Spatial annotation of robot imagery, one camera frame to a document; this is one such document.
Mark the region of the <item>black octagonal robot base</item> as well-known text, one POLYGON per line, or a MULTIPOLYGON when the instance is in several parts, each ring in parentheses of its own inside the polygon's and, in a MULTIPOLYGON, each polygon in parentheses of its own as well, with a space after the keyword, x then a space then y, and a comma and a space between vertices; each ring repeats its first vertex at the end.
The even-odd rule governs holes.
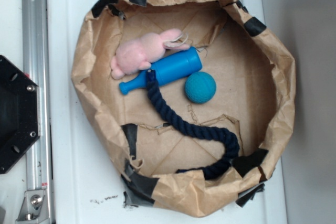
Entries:
POLYGON ((1 55, 1 174, 39 138, 38 85, 1 55))

